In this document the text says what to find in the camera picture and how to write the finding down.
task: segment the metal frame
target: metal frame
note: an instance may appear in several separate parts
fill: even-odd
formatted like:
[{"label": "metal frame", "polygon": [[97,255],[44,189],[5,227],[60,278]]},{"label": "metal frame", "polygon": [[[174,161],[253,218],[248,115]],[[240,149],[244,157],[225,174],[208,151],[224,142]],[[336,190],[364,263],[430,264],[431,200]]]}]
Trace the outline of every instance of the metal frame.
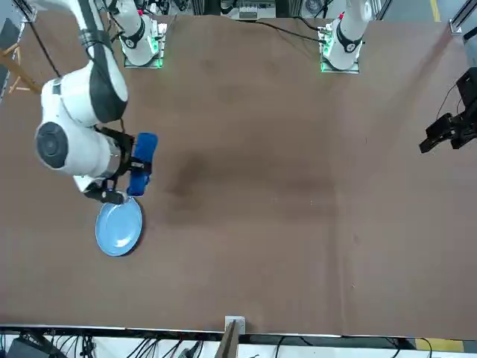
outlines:
[{"label": "metal frame", "polygon": [[452,34],[462,34],[461,25],[467,20],[476,7],[477,0],[467,0],[464,5],[462,5],[455,16],[449,20]]}]

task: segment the blue object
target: blue object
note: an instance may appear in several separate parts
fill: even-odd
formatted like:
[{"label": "blue object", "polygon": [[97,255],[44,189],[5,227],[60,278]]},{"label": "blue object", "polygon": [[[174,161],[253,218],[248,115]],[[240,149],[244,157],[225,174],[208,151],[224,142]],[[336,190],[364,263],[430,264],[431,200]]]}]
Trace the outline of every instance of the blue object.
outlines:
[{"label": "blue object", "polygon": [[134,198],[121,205],[103,204],[96,219],[96,242],[106,255],[122,256],[136,246],[141,229],[141,207]]},{"label": "blue object", "polygon": [[[133,157],[142,162],[152,163],[152,157],[157,147],[157,135],[153,133],[142,132],[137,136],[136,147]],[[140,170],[133,170],[130,174],[129,187],[127,194],[129,196],[143,196],[146,185],[149,183],[149,174]]]}]

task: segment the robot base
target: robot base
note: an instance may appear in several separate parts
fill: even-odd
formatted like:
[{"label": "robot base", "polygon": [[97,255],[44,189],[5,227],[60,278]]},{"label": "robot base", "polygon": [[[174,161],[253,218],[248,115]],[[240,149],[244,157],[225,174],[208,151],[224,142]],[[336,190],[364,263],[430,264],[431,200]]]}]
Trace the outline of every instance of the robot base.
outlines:
[{"label": "robot base", "polygon": [[336,26],[338,21],[335,20],[331,24],[326,24],[324,31],[318,31],[318,39],[325,40],[326,43],[320,43],[320,71],[321,72],[331,72],[331,73],[351,73],[351,74],[358,74],[359,73],[359,50],[361,49],[361,45],[356,50],[358,54],[356,55],[355,63],[348,69],[336,69],[329,61],[328,61],[328,54],[331,51],[331,47],[333,46],[333,42],[335,39],[333,38],[333,33],[336,30]]},{"label": "robot base", "polygon": [[345,70],[336,69],[335,67],[331,66],[331,64],[321,54],[321,51],[320,51],[320,71],[330,72],[330,73],[352,73],[357,75],[359,73],[359,62],[356,61],[349,69],[345,69]]},{"label": "robot base", "polygon": [[142,66],[133,65],[126,57],[124,56],[124,67],[126,69],[161,69],[164,61],[164,50],[165,50],[165,34],[167,32],[167,24],[159,24],[157,26],[158,34],[155,38],[151,38],[151,47],[154,52],[157,52],[152,59]]}]

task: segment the brown table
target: brown table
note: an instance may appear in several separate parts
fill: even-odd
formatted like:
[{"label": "brown table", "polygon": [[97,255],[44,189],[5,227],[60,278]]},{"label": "brown table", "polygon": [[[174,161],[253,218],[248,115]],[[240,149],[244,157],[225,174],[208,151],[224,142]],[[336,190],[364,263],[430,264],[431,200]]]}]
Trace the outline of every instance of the brown table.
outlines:
[{"label": "brown table", "polygon": [[[37,27],[62,73],[85,64],[71,17]],[[361,74],[331,75],[314,43],[179,17],[163,69],[123,71],[126,128],[159,147],[144,236],[122,258],[96,245],[100,204],[36,158],[40,99],[8,95],[0,321],[221,330],[244,315],[250,332],[474,339],[477,146],[418,148],[467,69],[446,28],[373,22]],[[22,52],[53,78],[30,31]]]}]

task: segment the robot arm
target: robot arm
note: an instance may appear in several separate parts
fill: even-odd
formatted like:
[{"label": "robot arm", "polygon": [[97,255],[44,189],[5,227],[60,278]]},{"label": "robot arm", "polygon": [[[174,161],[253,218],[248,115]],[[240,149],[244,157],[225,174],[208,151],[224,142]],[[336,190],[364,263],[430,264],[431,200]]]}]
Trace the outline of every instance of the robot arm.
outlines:
[{"label": "robot arm", "polygon": [[[130,42],[130,59],[147,63],[154,54],[148,45],[146,21],[137,13],[133,0],[121,3],[123,13],[115,0],[108,6],[115,8],[118,25],[124,31],[121,41]],[[87,197],[122,204],[127,195],[116,190],[116,181],[131,169],[134,138],[96,128],[121,118],[127,105],[127,88],[95,0],[48,0],[41,5],[73,12],[89,62],[43,87],[42,122],[35,136],[37,153],[50,169],[72,175]],[[115,183],[113,188],[107,187],[108,180]]]},{"label": "robot arm", "polygon": [[326,26],[331,38],[323,56],[334,69],[345,71],[358,60],[364,31],[372,17],[370,0],[347,0],[344,14]]}]

